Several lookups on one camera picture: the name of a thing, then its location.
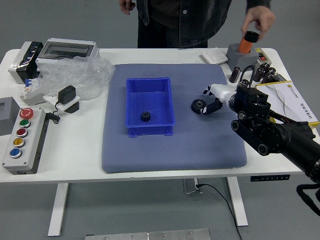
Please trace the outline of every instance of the person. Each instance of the person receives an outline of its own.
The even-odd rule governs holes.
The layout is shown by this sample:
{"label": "person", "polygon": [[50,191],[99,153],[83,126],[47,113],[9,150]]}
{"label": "person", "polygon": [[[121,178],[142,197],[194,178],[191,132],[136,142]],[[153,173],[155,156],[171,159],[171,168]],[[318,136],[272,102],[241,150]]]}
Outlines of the person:
{"label": "person", "polygon": [[[208,39],[225,23],[232,0],[118,0],[120,10],[138,11],[138,48],[207,48]],[[247,0],[241,27],[250,23],[260,31],[261,40],[276,20],[271,0]]]}

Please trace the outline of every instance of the metal plate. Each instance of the metal plate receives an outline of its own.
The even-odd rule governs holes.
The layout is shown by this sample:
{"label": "metal plate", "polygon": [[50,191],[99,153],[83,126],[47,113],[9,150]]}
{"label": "metal plate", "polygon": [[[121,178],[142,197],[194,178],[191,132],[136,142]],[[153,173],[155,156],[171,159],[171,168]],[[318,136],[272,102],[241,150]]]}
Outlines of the metal plate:
{"label": "metal plate", "polygon": [[208,228],[175,230],[175,231],[153,231],[135,232],[124,234],[91,235],[85,240],[211,240]]}

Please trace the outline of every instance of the plastic bag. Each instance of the plastic bag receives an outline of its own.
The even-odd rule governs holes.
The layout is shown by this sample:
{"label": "plastic bag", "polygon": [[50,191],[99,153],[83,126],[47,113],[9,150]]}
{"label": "plastic bag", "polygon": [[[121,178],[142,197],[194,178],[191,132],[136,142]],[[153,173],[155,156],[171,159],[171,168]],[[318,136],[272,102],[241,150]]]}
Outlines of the plastic bag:
{"label": "plastic bag", "polygon": [[80,100],[98,97],[108,88],[116,67],[109,61],[98,57],[63,58],[55,64],[39,67],[42,77],[31,80],[32,88],[27,98],[37,94],[56,96],[58,91],[72,85]]}

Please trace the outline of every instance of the sleeve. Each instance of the sleeve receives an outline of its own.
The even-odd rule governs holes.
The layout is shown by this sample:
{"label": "sleeve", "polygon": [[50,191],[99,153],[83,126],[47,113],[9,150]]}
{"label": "sleeve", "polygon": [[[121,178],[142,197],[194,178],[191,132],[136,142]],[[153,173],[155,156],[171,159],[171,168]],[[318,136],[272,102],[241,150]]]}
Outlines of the sleeve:
{"label": "sleeve", "polygon": [[270,2],[271,0],[246,0],[246,10],[257,7],[257,6],[264,6],[270,9]]}

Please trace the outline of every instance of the black pants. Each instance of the black pants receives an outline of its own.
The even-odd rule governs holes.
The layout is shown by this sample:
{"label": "black pants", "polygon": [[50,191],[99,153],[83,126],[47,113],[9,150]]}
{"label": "black pants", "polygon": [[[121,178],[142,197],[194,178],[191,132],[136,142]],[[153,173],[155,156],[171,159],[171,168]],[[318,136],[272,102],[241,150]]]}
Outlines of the black pants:
{"label": "black pants", "polygon": [[[138,49],[164,49],[174,48],[179,49],[179,29],[169,28],[164,26],[152,18],[148,26],[138,17]],[[186,47],[191,48],[207,48],[208,41],[200,44]]]}

